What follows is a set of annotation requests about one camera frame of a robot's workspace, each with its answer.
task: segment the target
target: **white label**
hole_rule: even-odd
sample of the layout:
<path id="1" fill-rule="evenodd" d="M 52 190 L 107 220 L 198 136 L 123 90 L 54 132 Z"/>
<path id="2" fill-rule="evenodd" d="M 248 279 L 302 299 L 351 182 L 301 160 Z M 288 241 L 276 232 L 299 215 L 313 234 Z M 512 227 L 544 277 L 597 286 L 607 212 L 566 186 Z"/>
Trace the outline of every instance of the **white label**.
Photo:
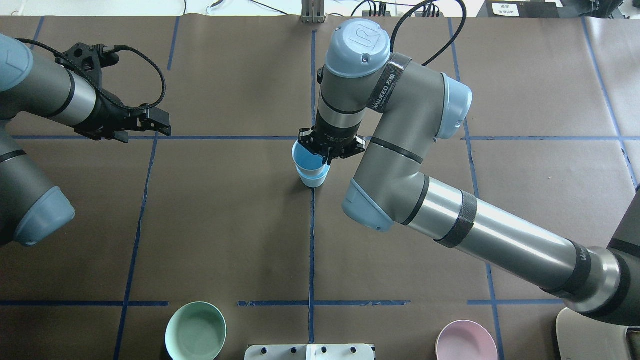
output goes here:
<path id="1" fill-rule="evenodd" d="M 520 16 L 518 13 L 518 5 L 516 4 L 491 4 L 493 13 L 500 16 Z"/>

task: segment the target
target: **gray robot arm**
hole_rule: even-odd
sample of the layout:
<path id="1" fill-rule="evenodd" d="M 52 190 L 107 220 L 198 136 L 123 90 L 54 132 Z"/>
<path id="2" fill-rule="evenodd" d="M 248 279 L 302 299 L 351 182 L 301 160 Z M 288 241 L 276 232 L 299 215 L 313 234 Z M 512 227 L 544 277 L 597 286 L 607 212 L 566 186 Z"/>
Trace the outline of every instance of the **gray robot arm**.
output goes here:
<path id="1" fill-rule="evenodd" d="M 75 216 L 60 188 L 6 132 L 5 125 L 18 113 L 73 127 L 93 140 L 127 142 L 127 130 L 171 134 L 166 112 L 154 106 L 126 107 L 102 89 L 101 68 L 118 62 L 116 51 L 76 44 L 68 56 L 56 59 L 61 66 L 0 34 L 0 245 L 35 245 Z"/>
<path id="2" fill-rule="evenodd" d="M 336 30 L 319 76 L 316 125 L 300 131 L 300 144 L 329 162 L 364 148 L 356 133 L 365 108 L 383 114 L 344 212 L 377 231 L 394 222 L 411 227 L 539 286 L 585 316 L 640 324 L 640 195 L 608 248 L 587 249 L 422 174 L 433 139 L 451 137 L 466 117 L 471 91 L 390 54 L 388 42 L 369 20 L 348 20 Z"/>

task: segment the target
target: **blue tape line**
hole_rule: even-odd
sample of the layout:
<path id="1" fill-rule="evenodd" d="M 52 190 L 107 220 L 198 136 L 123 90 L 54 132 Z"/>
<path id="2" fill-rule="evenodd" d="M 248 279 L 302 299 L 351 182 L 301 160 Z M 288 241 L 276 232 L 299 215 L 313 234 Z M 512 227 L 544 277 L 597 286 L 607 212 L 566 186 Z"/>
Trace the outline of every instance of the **blue tape line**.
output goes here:
<path id="1" fill-rule="evenodd" d="M 311 31 L 311 126 L 316 124 L 316 30 Z"/>
<path id="2" fill-rule="evenodd" d="M 40 37 L 40 31 L 42 30 L 42 26 L 44 25 L 44 16 L 40 17 L 40 22 L 38 23 L 38 28 L 36 29 L 36 33 L 33 35 L 33 41 L 38 41 L 38 37 Z"/>
<path id="3" fill-rule="evenodd" d="M 147 207 L 147 198 L 149 194 L 149 181 L 151 179 L 151 170 L 154 167 L 154 160 L 156 158 L 156 148 L 158 132 L 156 132 L 156 138 L 154 139 L 153 147 L 151 148 L 151 157 L 149 159 L 149 168 L 147 170 L 147 181 L 145 182 L 145 191 L 142 195 L 142 206 L 140 207 L 140 217 L 138 218 L 138 228 L 136 230 L 136 241 L 133 244 L 133 253 L 131 255 L 131 265 L 129 266 L 129 276 L 127 278 L 127 288 L 124 294 L 124 303 L 122 304 L 122 314 L 120 315 L 120 326 L 118 328 L 118 339 L 116 341 L 115 351 L 113 353 L 113 359 L 118 360 L 120 357 L 120 345 L 122 344 L 122 334 L 124 333 L 124 324 L 127 319 L 127 307 L 129 306 L 129 297 L 131 296 L 131 284 L 133 283 L 133 273 L 136 268 L 136 258 L 138 257 L 138 246 L 140 245 L 140 235 L 142 233 L 142 219 L 145 216 L 145 210 Z"/>
<path id="4" fill-rule="evenodd" d="M 562 305 L 560 299 L 527 299 L 527 300 L 469 300 L 467 305 L 487 306 L 487 305 Z"/>
<path id="5" fill-rule="evenodd" d="M 122 306 L 122 301 L 0 300 L 0 306 Z M 133 301 L 129 306 L 169 306 L 168 301 Z"/>
<path id="6" fill-rule="evenodd" d="M 178 28 L 180 27 L 180 17 L 175 17 L 175 25 L 173 26 L 173 40 L 171 41 L 171 51 L 169 52 L 169 62 L 166 65 L 166 70 L 171 71 L 171 65 L 173 64 L 173 52 L 175 51 L 175 41 L 178 39 Z"/>
<path id="7" fill-rule="evenodd" d="M 613 136 L 470 136 L 470 140 L 618 141 Z"/>
<path id="8" fill-rule="evenodd" d="M 311 237 L 309 247 L 309 343 L 316 341 L 315 297 L 316 297 L 316 189 L 311 189 Z"/>
<path id="9" fill-rule="evenodd" d="M 314 300 L 314 306 L 405 306 L 408 304 L 411 304 L 411 300 Z M 309 306 L 309 301 L 239 301 L 238 306 Z"/>
<path id="10" fill-rule="evenodd" d="M 584 17 L 581 18 L 581 20 L 582 20 L 582 29 L 584 30 L 584 36 L 587 39 L 587 48 L 589 49 L 589 55 L 591 56 L 593 67 L 596 70 L 596 75 L 598 76 L 598 82 L 600 83 L 600 88 L 602 88 L 602 93 L 604 94 L 604 100 L 607 103 L 607 108 L 609 109 L 609 114 L 611 115 L 611 120 L 613 121 L 613 127 L 616 130 L 618 141 L 620 141 L 620 146 L 622 147 L 622 153 L 623 153 L 623 156 L 625 157 L 625 162 L 627 163 L 627 169 L 629 171 L 629 174 L 631 175 L 631 181 L 634 184 L 634 188 L 637 188 L 638 181 L 636 177 L 636 172 L 634 172 L 634 168 L 633 166 L 631 166 L 631 161 L 629 160 L 627 146 L 625 145 L 625 142 L 622 140 L 622 133 L 620 132 L 618 119 L 616 118 L 616 114 L 613 111 L 613 107 L 611 106 L 611 100 L 609 98 L 609 93 L 607 91 L 607 88 L 606 86 L 604 86 L 604 81 L 602 81 L 602 73 L 600 72 L 600 66 L 598 66 L 598 62 L 596 61 L 596 55 L 593 52 L 593 46 L 591 45 L 591 37 L 589 36 L 589 30 L 587 29 L 587 22 Z"/>
<path id="11" fill-rule="evenodd" d="M 84 136 L 76 135 L 17 135 L 13 136 L 16 140 L 90 140 Z M 130 136 L 130 140 L 155 140 L 155 136 Z M 162 136 L 158 140 L 297 140 L 297 136 L 218 136 L 218 135 L 172 135 Z"/>
<path id="12" fill-rule="evenodd" d="M 448 18 L 447 20 L 449 21 L 449 35 L 453 37 L 453 23 L 451 21 L 451 18 Z M 453 65 L 456 69 L 456 80 L 461 81 L 460 66 L 458 65 L 458 53 L 456 52 L 456 42 L 453 42 L 451 44 L 451 51 L 453 53 Z M 473 150 L 471 148 L 471 135 L 469 133 L 468 119 L 465 119 L 464 127 L 465 127 L 465 141 L 467 143 L 467 155 L 469 158 L 469 166 L 471 167 L 471 180 L 473 181 L 473 185 L 474 185 L 474 195 L 477 198 L 480 198 L 480 191 L 478 189 L 478 181 L 477 181 L 477 175 L 476 175 L 476 164 L 474 163 Z M 493 275 L 491 272 L 491 265 L 489 264 L 486 264 L 486 278 L 489 284 L 489 293 L 491 295 L 491 300 L 495 301 Z M 498 355 L 500 357 L 500 360 L 504 360 L 504 347 L 502 346 L 502 331 L 500 330 L 500 318 L 498 317 L 498 307 L 495 304 L 492 305 L 492 311 L 493 311 L 493 324 L 495 326 L 495 337 L 498 345 Z"/>

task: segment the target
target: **white bracket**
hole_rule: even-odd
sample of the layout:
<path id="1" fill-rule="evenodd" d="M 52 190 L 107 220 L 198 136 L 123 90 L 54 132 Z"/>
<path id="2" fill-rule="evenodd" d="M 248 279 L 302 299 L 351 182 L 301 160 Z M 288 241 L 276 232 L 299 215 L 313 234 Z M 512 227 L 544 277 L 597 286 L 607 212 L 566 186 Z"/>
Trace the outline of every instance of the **white bracket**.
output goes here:
<path id="1" fill-rule="evenodd" d="M 324 0 L 302 0 L 302 22 L 324 22 Z"/>
<path id="2" fill-rule="evenodd" d="M 375 360 L 367 344 L 252 345 L 244 360 Z"/>

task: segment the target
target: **green bowl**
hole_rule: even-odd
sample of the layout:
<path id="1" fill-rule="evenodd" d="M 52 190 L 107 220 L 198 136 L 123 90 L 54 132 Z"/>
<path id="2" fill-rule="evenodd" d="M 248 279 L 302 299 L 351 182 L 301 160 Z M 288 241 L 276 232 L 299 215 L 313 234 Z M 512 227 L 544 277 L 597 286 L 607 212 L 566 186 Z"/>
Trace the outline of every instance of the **green bowl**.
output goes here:
<path id="1" fill-rule="evenodd" d="M 227 338 L 227 323 L 217 307 L 192 302 L 173 314 L 164 343 L 173 360 L 213 360 Z"/>

